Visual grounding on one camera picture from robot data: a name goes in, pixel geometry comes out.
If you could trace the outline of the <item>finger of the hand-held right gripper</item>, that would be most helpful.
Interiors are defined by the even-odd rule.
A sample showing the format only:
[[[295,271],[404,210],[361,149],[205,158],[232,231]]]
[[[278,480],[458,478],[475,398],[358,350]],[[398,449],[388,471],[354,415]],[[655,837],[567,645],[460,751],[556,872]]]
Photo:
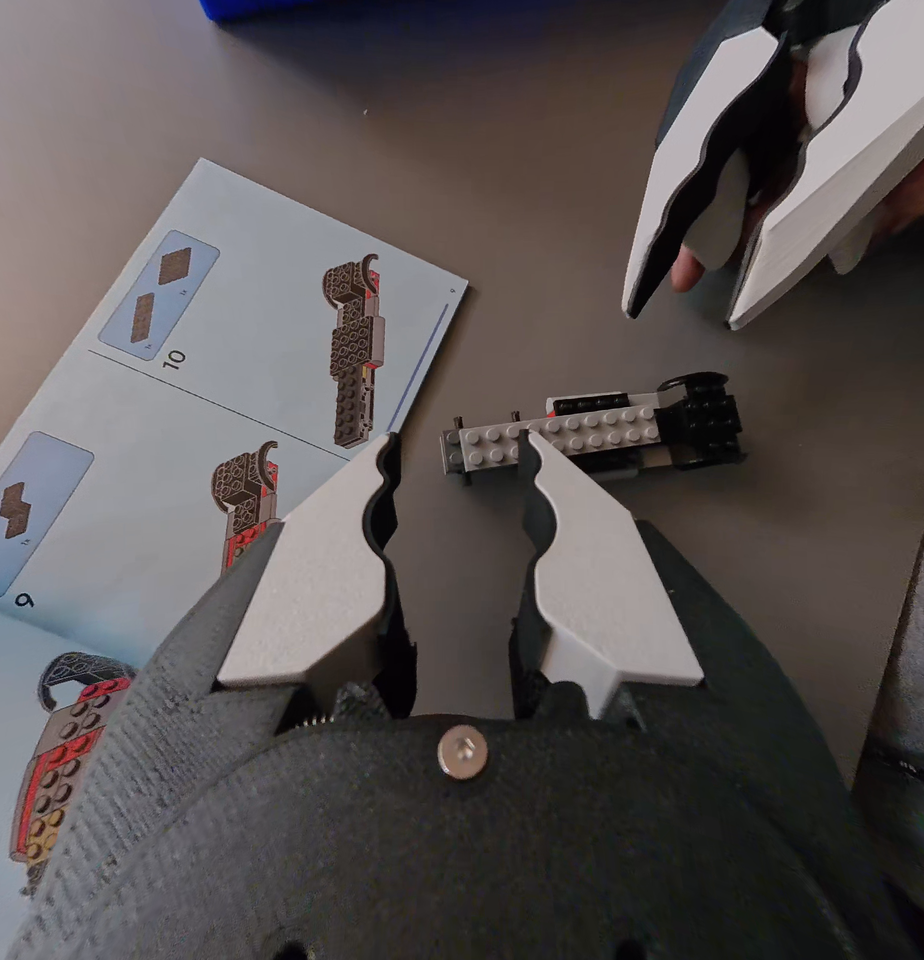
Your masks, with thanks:
[[[728,325],[741,330],[842,245],[924,159],[924,6],[878,6],[808,59],[814,125],[787,192],[751,238]]]
[[[622,306],[636,318],[682,246],[708,270],[724,266],[743,232],[753,162],[745,142],[785,106],[788,35],[764,26],[720,39],[660,136],[626,271]]]

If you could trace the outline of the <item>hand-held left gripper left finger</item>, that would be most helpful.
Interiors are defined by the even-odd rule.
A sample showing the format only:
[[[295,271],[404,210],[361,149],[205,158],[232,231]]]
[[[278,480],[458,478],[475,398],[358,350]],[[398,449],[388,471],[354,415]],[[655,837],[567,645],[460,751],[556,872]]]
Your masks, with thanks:
[[[221,687],[302,685],[329,712],[347,683],[391,714],[417,696],[410,641],[385,546],[396,531],[400,436],[388,432],[288,513],[217,676]]]

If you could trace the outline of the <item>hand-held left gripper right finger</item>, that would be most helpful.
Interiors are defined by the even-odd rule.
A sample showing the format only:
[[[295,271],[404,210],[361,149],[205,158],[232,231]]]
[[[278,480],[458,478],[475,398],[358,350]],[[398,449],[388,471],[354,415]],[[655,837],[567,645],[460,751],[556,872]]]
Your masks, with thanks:
[[[509,644],[514,710],[576,684],[588,716],[625,683],[696,687],[705,674],[632,514],[535,431],[517,475],[534,549]]]

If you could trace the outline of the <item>long grey studded brick plate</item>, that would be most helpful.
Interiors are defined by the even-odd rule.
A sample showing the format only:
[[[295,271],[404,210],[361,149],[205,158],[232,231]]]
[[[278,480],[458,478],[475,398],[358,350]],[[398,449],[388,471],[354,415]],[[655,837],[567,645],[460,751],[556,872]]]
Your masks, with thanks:
[[[466,475],[516,466],[518,437],[523,432],[538,434],[555,450],[573,459],[588,453],[601,455],[661,443],[656,408],[646,404],[454,427],[440,438],[444,473]]]

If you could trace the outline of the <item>black grey toy brick assembly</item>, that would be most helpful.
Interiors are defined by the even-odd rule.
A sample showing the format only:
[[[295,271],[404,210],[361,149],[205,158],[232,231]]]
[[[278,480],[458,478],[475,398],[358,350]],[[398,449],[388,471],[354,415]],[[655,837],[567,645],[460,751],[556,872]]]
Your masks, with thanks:
[[[579,459],[567,458],[598,481],[632,478],[650,470],[688,472],[734,465],[744,461],[745,453],[739,441],[742,432],[740,415],[735,397],[727,390],[727,383],[724,374],[700,371],[664,381],[651,392],[610,390],[551,397],[546,402],[545,416],[524,418],[518,412],[512,412],[502,424],[541,419],[553,414],[646,404],[656,408],[660,444],[601,455],[588,453]],[[512,472],[517,465],[451,475],[463,477],[468,482],[477,474]]]

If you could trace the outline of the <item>light blue instruction booklet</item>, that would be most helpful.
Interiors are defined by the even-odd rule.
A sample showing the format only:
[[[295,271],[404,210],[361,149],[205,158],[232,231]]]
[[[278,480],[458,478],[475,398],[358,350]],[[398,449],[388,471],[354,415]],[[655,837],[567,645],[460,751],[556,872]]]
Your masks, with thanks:
[[[143,666],[270,522],[399,429],[468,282],[199,160],[0,445],[0,912],[67,651]]]

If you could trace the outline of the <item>blue plastic storage bin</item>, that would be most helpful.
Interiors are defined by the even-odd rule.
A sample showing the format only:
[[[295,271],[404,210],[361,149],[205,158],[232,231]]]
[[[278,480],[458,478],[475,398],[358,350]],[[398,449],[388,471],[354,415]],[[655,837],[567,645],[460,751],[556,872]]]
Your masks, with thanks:
[[[205,17],[218,26],[261,23],[329,23],[355,21],[386,13],[389,1],[200,1]]]

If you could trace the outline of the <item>person's right hand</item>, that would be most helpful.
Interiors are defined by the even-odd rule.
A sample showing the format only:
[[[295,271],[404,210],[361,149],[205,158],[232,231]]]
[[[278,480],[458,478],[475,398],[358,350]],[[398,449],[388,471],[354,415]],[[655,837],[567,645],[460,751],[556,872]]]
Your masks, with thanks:
[[[789,106],[774,111],[752,143],[730,160],[712,204],[685,235],[670,271],[674,291],[689,291],[706,271],[741,262],[756,229],[793,186],[801,149],[833,113],[846,71],[823,67],[812,55],[793,61]],[[923,218],[924,157],[828,259],[838,274],[847,274],[871,248]]]

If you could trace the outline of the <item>person's grey shirt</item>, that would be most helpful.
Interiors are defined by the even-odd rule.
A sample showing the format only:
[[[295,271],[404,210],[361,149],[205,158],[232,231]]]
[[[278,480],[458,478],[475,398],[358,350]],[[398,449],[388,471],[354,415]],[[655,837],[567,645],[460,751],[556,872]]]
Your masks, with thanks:
[[[852,794],[924,954],[924,537]]]

